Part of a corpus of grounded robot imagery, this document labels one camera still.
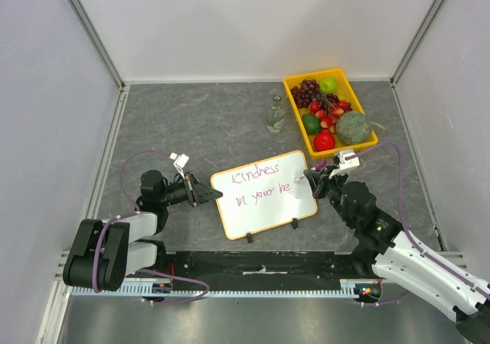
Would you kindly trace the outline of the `yellow framed whiteboard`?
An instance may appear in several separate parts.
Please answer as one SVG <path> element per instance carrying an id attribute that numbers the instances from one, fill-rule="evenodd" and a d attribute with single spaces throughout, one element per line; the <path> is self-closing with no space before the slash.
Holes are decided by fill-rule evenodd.
<path id="1" fill-rule="evenodd" d="M 308 181 L 294 182 L 306 169 L 304 153 L 295 150 L 213 174 L 211 186 L 223 193 L 217 209 L 226 237 L 245 238 L 315 215 Z"/>

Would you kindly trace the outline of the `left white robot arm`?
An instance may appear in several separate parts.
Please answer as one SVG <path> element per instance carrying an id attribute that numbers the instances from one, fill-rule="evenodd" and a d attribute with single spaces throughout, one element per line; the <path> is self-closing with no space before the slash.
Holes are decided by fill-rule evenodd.
<path id="1" fill-rule="evenodd" d="M 142 174 L 135 211 L 109 220 L 81 221 L 63 269 L 63 282 L 95 293 L 118 290 L 125 278 L 143 269 L 161 277 L 168 269 L 165 246 L 150 241 L 168 220 L 168 207 L 197 207 L 223 193 L 186 172 L 170 183 L 158 170 Z"/>

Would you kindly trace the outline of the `magenta marker cap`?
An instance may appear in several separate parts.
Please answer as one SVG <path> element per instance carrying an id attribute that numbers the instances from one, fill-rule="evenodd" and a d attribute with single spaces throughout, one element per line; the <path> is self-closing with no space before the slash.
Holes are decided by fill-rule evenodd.
<path id="1" fill-rule="evenodd" d="M 324 161 L 320 162 L 318 165 L 315 165 L 315 166 L 313 167 L 313 169 L 314 169 L 314 170 L 316 170 L 316 171 L 320 171 L 320 170 L 322 170 L 324 167 L 326 167 L 326 165 L 327 165 L 327 162 L 324 160 Z"/>

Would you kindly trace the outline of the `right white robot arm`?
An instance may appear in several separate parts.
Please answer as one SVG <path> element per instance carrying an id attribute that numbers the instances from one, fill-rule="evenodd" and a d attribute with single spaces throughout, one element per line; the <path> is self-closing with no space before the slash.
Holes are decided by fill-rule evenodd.
<path id="1" fill-rule="evenodd" d="M 350 265 L 358 277 L 374 274 L 425 300 L 452 320 L 471 343 L 489 341 L 489 283 L 428 248 L 377 206 L 363 182 L 327 167 L 303 172 L 316 199 L 327 198 L 358 239 Z"/>

